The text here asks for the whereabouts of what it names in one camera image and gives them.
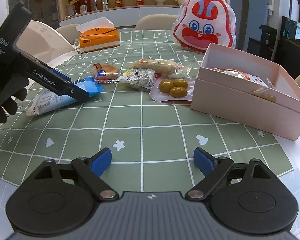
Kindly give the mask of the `black gloved hand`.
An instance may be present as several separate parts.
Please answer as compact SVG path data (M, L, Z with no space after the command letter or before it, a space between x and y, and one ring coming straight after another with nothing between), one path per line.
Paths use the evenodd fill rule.
M15 102L14 99L12 99L12 97L17 98L18 100L25 100L25 98L27 97L27 89L26 86L29 85L29 80L26 79L26 83L21 81L18 79L18 86L20 87L20 89L18 91L16 91L14 94L10 94L8 96L8 98L0 105L0 123L5 124L7 122L7 115L6 113L8 113L9 115L15 115L15 113L18 110L18 105Z

